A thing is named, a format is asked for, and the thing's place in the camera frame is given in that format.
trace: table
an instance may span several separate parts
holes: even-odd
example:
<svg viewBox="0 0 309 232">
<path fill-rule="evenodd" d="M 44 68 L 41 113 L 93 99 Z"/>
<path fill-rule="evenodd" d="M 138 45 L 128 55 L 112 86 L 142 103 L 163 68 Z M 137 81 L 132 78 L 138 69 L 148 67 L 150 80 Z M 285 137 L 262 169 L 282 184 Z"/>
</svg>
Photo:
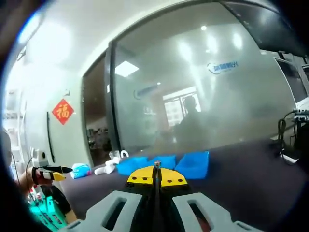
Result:
<svg viewBox="0 0 309 232">
<path fill-rule="evenodd" d="M 195 192 L 202 192 L 227 209 L 232 220 L 240 220 L 267 231 L 293 207 L 307 182 L 306 173 L 274 156 L 270 139 L 210 149 L 207 177 L 188 180 Z M 62 189 L 77 218 L 113 190 L 123 189 L 127 176 L 116 171 L 81 179 L 68 177 Z"/>
</svg>

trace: blue object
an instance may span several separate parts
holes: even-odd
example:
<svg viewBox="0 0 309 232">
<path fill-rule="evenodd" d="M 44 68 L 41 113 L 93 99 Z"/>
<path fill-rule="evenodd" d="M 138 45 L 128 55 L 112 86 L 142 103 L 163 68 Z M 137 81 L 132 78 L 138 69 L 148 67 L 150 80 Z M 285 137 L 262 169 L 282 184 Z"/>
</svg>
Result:
<svg viewBox="0 0 309 232">
<path fill-rule="evenodd" d="M 173 156 L 157 156 L 153 158 L 152 160 L 148 161 L 146 164 L 146 167 L 154 166 L 155 161 L 160 160 L 161 161 L 161 168 L 167 168 L 173 170 L 176 166 L 175 161 L 176 155 Z"/>
<path fill-rule="evenodd" d="M 88 175 L 91 175 L 91 169 L 88 165 L 84 164 L 84 165 L 74 168 L 71 175 L 73 179 L 88 176 Z"/>
<path fill-rule="evenodd" d="M 121 175 L 131 175 L 139 168 L 147 167 L 147 157 L 131 157 L 119 163 L 116 168 Z"/>
<path fill-rule="evenodd" d="M 187 179 L 203 179 L 207 174 L 208 162 L 208 151 L 190 152 L 183 156 L 175 170 Z"/>
</svg>

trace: glass wall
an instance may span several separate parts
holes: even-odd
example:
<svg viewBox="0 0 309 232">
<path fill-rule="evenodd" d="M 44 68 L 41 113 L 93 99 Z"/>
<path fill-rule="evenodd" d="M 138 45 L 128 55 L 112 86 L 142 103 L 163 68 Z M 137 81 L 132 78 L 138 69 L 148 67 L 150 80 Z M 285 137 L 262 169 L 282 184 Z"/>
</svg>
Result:
<svg viewBox="0 0 309 232">
<path fill-rule="evenodd" d="M 116 42 L 114 96 L 122 149 L 207 150 L 276 134 L 295 107 L 273 56 L 221 4 L 187 6 Z"/>
</svg>

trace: small blue box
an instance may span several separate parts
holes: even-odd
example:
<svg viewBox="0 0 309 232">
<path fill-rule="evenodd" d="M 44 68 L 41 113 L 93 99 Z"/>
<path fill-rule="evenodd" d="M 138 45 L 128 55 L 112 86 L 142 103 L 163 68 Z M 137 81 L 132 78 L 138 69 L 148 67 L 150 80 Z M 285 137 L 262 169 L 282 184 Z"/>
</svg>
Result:
<svg viewBox="0 0 309 232">
<path fill-rule="evenodd" d="M 147 157 L 130 157 L 119 163 L 116 168 L 121 175 L 131 175 L 139 168 L 147 167 Z"/>
<path fill-rule="evenodd" d="M 207 175 L 208 162 L 208 151 L 190 152 L 182 157 L 175 170 L 187 179 L 204 179 Z"/>
<path fill-rule="evenodd" d="M 152 160 L 147 162 L 147 166 L 154 166 L 155 165 L 155 161 L 161 161 L 161 168 L 167 168 L 170 170 L 173 170 L 176 166 L 176 161 L 175 161 L 176 155 L 173 156 L 157 156 L 155 158 L 153 158 Z"/>
</svg>

